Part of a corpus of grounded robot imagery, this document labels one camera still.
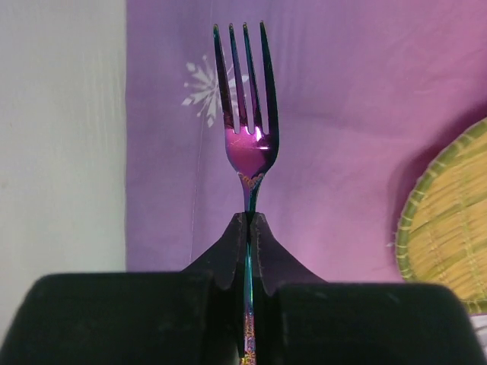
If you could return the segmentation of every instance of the fork tine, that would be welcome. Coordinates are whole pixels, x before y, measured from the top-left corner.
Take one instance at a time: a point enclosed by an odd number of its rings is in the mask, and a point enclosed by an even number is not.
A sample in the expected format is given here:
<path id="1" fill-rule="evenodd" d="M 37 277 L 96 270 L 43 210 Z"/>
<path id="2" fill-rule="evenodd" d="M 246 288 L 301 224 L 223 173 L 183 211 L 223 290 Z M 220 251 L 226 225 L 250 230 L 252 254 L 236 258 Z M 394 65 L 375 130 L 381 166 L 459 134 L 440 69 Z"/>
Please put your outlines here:
<path id="1" fill-rule="evenodd" d="M 256 72 L 253 68 L 252 51 L 250 50 L 250 38 L 247 23 L 243 23 L 243 38 L 245 40 L 245 52 L 247 54 L 247 67 L 249 69 L 250 97 L 252 99 L 253 125 L 262 131 L 262 114 L 260 112 L 259 93 L 257 92 Z"/>
<path id="2" fill-rule="evenodd" d="M 240 117 L 240 127 L 248 126 L 247 108 L 245 107 L 244 83 L 238 62 L 237 43 L 235 42 L 235 32 L 233 24 L 228 26 L 230 31 L 231 58 L 234 61 L 235 89 L 237 90 L 238 115 Z"/>
<path id="3" fill-rule="evenodd" d="M 267 113 L 269 116 L 269 133 L 279 133 L 277 113 L 277 99 L 275 98 L 274 73 L 272 72 L 269 43 L 267 42 L 266 26 L 260 22 L 260 40 L 262 43 L 262 55 L 264 60 L 264 77 L 266 79 Z"/>
<path id="4" fill-rule="evenodd" d="M 215 41 L 216 71 L 218 74 L 218 86 L 220 88 L 221 109 L 223 110 L 223 122 L 226 128 L 234 128 L 234 112 L 231 107 L 230 88 L 228 86 L 227 69 L 223 51 L 221 50 L 220 32 L 218 25 L 213 26 L 213 40 Z"/>

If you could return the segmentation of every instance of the decorative engraving on fork handle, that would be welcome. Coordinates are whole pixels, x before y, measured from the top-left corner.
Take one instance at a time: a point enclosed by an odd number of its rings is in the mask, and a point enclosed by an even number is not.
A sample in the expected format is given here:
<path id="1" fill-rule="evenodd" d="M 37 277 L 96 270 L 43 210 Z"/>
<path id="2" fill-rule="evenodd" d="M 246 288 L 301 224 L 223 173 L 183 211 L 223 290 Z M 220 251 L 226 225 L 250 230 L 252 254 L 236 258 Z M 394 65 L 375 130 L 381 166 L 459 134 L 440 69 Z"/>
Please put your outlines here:
<path id="1" fill-rule="evenodd" d="M 248 176 L 243 175 L 242 173 L 238 173 L 237 175 L 238 177 L 240 177 L 240 179 L 245 183 L 245 185 L 249 189 L 253 189 L 253 187 L 257 185 L 257 183 L 260 180 L 262 180 L 264 177 L 264 173 L 260 173 L 259 175 L 253 177 L 252 179 Z"/>

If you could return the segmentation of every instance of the fork head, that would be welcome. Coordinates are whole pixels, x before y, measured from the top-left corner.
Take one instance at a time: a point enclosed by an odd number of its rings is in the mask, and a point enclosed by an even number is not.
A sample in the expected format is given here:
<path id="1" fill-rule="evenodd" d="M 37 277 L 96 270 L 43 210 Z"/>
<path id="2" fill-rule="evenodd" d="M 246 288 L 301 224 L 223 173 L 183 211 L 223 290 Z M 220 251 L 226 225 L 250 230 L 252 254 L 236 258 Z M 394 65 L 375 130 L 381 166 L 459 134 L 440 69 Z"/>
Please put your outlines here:
<path id="1" fill-rule="evenodd" d="M 256 76 L 253 67 L 252 52 L 250 49 L 249 31 L 247 25 L 243 25 L 243 38 L 247 54 L 247 67 L 249 72 L 250 98 L 252 100 L 253 129 L 249 127 L 247 108 L 245 105 L 244 86 L 240 63 L 235 42 L 234 27 L 229 26 L 231 55 L 234 63 L 235 89 L 237 94 L 237 106 L 240 120 L 240 128 L 236 130 L 234 114 L 232 110 L 231 94 L 228 85 L 227 70 L 225 68 L 223 51 L 221 49 L 220 33 L 218 26 L 213 28 L 215 41 L 215 58 L 218 73 L 218 85 L 220 88 L 221 108 L 223 110 L 225 147 L 227 157 L 232 167 L 237 171 L 243 188 L 245 211 L 256 210 L 257 194 L 260 183 L 267 171 L 274 164 L 279 150 L 279 123 L 277 113 L 277 101 L 275 98 L 274 74 L 267 42 L 266 28 L 260 23 L 260 39 L 264 61 L 264 77 L 266 80 L 266 100 L 269 132 L 263 131 L 262 114 L 260 111 L 259 94 L 257 93 Z"/>

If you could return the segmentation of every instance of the fork neck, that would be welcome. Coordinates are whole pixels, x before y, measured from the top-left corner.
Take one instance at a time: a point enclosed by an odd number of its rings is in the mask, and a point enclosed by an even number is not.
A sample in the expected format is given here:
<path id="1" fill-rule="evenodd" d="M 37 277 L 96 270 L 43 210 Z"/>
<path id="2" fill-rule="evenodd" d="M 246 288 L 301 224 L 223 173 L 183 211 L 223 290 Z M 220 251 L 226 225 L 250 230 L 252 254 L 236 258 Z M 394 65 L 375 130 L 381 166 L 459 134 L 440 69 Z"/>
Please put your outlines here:
<path id="1" fill-rule="evenodd" d="M 259 193 L 260 182 L 258 182 L 254 187 L 245 186 L 245 182 L 242 182 L 243 186 L 243 203 L 245 205 L 245 212 L 248 217 L 253 217 L 256 212 L 257 206 L 257 195 Z"/>

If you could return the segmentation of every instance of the basket rim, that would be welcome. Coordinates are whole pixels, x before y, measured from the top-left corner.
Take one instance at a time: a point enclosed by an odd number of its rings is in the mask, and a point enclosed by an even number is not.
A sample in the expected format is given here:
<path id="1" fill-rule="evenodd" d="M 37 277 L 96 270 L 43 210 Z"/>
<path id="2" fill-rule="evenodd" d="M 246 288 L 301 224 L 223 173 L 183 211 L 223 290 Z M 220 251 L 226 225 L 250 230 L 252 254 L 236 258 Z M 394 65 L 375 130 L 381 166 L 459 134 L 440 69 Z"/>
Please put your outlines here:
<path id="1" fill-rule="evenodd" d="M 426 171 L 421 175 L 414 189 L 409 193 L 401 212 L 395 242 L 396 263 L 399 267 L 399 273 L 405 281 L 422 281 L 417 277 L 409 262 L 408 244 L 409 229 L 412 226 L 418 206 L 420 206 L 425 193 L 429 190 L 433 181 L 447 169 L 455 157 L 486 132 L 487 118 L 467 128 L 429 163 Z M 460 301 L 466 307 L 469 314 L 487 313 L 487 297 L 480 300 L 463 300 L 460 298 Z"/>

